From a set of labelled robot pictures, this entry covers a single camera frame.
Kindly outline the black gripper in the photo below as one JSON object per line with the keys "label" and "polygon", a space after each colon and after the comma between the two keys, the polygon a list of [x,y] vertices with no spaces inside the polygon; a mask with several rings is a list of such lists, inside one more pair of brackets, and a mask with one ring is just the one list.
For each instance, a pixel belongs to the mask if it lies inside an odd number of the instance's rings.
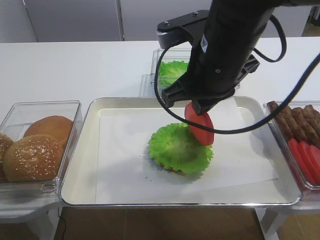
{"label": "black gripper", "polygon": [[214,0],[186,73],[162,91],[165,105],[191,100],[200,116],[232,96],[274,9],[269,0]]}

